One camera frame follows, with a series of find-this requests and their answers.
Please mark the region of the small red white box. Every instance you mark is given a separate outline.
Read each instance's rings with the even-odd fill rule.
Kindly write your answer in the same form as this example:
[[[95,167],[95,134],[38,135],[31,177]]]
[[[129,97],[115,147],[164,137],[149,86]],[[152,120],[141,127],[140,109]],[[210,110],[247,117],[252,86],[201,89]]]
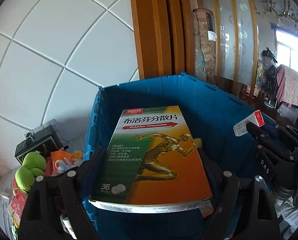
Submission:
[[[264,126],[265,122],[260,110],[254,111],[252,114],[234,125],[233,130],[236,137],[243,136],[248,133],[247,124],[251,122],[257,127]]]

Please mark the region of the green orange ibuprofen box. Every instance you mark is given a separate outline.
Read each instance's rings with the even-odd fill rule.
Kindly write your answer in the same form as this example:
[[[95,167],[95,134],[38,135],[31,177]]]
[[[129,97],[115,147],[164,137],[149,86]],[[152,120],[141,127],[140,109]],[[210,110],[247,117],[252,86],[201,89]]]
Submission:
[[[178,106],[125,109],[117,122],[89,199],[125,213],[212,213],[212,192]]]

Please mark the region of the green plush toy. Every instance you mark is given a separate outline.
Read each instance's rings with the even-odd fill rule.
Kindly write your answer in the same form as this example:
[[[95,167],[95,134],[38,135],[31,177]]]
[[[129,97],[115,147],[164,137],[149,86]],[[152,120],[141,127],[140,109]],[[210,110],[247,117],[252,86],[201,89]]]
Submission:
[[[15,181],[18,187],[29,192],[38,176],[44,176],[47,168],[46,159],[40,152],[29,152],[22,163],[22,166],[15,173]]]

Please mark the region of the orange white penguin plush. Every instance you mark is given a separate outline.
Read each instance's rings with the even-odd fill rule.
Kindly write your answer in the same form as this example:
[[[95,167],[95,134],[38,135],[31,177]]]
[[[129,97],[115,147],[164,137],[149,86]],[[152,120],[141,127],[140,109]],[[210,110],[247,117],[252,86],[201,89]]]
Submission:
[[[47,168],[44,171],[46,176],[55,177],[71,168],[79,167],[83,162],[83,152],[76,151],[69,153],[63,150],[58,150],[51,153],[50,157],[46,158]]]

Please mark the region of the pink tissue pack left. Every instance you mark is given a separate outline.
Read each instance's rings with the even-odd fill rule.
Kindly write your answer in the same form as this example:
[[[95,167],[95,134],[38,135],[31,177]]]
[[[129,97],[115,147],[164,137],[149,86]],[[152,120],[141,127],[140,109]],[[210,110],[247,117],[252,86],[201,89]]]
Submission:
[[[21,217],[28,195],[25,191],[22,191],[20,188],[14,189],[13,193],[14,195],[8,206],[8,210],[16,228],[18,229],[20,227]]]

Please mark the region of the black framed box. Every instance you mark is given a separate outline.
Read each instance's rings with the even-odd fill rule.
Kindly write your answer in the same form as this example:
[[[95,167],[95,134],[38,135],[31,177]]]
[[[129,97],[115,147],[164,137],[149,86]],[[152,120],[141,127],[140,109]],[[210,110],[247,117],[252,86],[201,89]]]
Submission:
[[[40,152],[46,158],[51,156],[51,152],[63,148],[57,131],[58,123],[55,119],[30,130],[24,135],[24,141],[16,146],[15,158],[22,165],[25,156],[30,152]]]

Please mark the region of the blue plastic crate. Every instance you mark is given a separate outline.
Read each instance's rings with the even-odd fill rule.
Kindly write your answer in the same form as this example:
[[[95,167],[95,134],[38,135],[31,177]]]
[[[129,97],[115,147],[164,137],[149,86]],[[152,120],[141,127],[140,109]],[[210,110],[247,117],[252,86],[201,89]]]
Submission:
[[[236,97],[187,74],[100,88],[90,115],[84,161],[99,147],[104,148],[104,154],[97,164],[95,178],[87,183],[92,185],[92,191],[83,199],[99,239],[200,239],[208,226],[212,213],[203,216],[199,209],[125,213],[99,209],[89,202],[121,113],[125,109],[166,106],[180,108],[193,139],[201,140],[198,149],[223,171],[243,179],[257,176],[257,142],[249,133],[236,137],[233,130],[235,124],[255,110]]]

